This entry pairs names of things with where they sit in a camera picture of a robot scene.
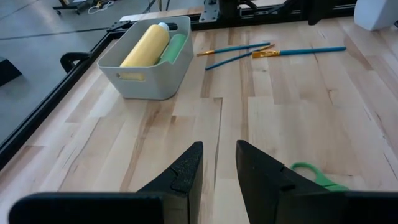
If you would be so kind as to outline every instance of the concrete floor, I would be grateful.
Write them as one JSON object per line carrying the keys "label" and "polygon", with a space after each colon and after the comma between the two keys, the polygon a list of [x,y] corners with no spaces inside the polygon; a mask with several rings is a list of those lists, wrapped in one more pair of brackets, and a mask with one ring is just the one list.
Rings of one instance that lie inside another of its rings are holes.
{"label": "concrete floor", "polygon": [[[52,6],[58,0],[1,0],[0,55],[9,59],[23,74],[0,86],[0,142],[34,110],[66,75],[60,57],[66,52],[87,52],[105,31],[75,32],[108,27],[122,16],[140,14],[148,0],[118,0],[108,10],[79,16]],[[170,0],[169,10],[198,7],[203,0]],[[159,11],[157,4],[152,12]]]}

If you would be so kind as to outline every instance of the metal bracket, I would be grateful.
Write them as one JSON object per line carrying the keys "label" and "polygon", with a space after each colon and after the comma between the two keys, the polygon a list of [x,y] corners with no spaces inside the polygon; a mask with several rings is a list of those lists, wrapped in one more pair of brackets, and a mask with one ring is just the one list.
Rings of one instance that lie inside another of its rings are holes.
{"label": "metal bracket", "polygon": [[217,21],[219,13],[220,6],[218,0],[205,0],[205,10],[200,15],[199,22]]}
{"label": "metal bracket", "polygon": [[113,23],[106,31],[107,32],[111,32],[111,31],[115,31],[117,29],[125,29],[125,28],[130,28],[130,22],[131,21],[119,21],[119,22],[115,22]]}

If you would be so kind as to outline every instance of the green scissors handle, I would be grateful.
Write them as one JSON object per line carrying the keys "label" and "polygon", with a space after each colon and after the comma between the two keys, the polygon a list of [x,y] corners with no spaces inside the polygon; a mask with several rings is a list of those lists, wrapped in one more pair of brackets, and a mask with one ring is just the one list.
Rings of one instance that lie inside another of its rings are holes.
{"label": "green scissors handle", "polygon": [[315,180],[314,182],[322,187],[331,190],[331,191],[342,191],[342,190],[349,190],[349,188],[339,185],[328,179],[318,168],[314,165],[306,163],[306,162],[296,162],[290,166],[291,170],[295,170],[296,168],[303,167],[306,169],[310,169],[312,172],[315,173]]}

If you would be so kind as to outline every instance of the wooden table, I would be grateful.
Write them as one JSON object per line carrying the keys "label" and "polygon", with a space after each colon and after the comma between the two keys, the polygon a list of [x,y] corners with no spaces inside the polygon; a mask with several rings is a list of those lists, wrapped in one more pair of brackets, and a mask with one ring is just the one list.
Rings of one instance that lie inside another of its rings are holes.
{"label": "wooden table", "polygon": [[192,39],[195,53],[265,41],[347,51],[247,57],[208,72],[206,65],[244,51],[195,57],[165,101],[121,98],[93,63],[0,173],[1,221],[33,192],[136,191],[194,141],[205,152],[201,223],[248,223],[238,139],[287,166],[315,164],[351,189],[398,189],[396,28],[368,32],[345,17],[200,31]]}

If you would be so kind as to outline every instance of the blue paintbrush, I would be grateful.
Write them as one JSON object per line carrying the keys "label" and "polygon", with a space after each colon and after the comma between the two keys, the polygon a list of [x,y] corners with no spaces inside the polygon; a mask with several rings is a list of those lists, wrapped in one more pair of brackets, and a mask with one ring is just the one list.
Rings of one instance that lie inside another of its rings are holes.
{"label": "blue paintbrush", "polygon": [[318,49],[297,49],[297,50],[266,50],[261,52],[254,52],[253,58],[261,58],[261,57],[273,57],[273,56],[281,56],[281,55],[295,55],[295,54],[312,54],[312,53],[322,53],[322,52],[336,52],[336,51],[344,51],[346,47],[324,47]]}
{"label": "blue paintbrush", "polygon": [[266,43],[260,43],[260,44],[249,44],[249,45],[242,45],[242,46],[235,46],[235,47],[226,47],[223,49],[207,50],[205,52],[198,53],[197,56],[217,54],[217,53],[229,52],[229,51],[234,51],[234,50],[249,49],[249,48],[253,48],[253,47],[261,47],[261,46],[267,46],[267,45],[270,45],[270,43],[266,42]]}
{"label": "blue paintbrush", "polygon": [[210,70],[210,69],[212,69],[212,68],[216,68],[216,67],[222,66],[222,65],[224,65],[224,64],[226,64],[226,63],[230,63],[230,62],[233,62],[233,61],[235,61],[235,60],[239,60],[239,59],[241,59],[241,58],[250,56],[253,52],[257,52],[257,51],[260,51],[260,50],[265,50],[265,49],[268,49],[268,48],[270,48],[270,47],[273,47],[274,45],[275,45],[275,44],[271,44],[271,45],[268,45],[268,46],[265,46],[265,47],[261,47],[260,49],[253,50],[253,51],[251,51],[251,52],[248,52],[248,53],[245,53],[245,54],[242,54],[242,55],[238,55],[238,56],[236,56],[236,57],[227,59],[227,60],[225,60],[225,61],[215,63],[214,65],[210,65],[209,67],[206,67],[205,70],[207,71],[207,70]]}

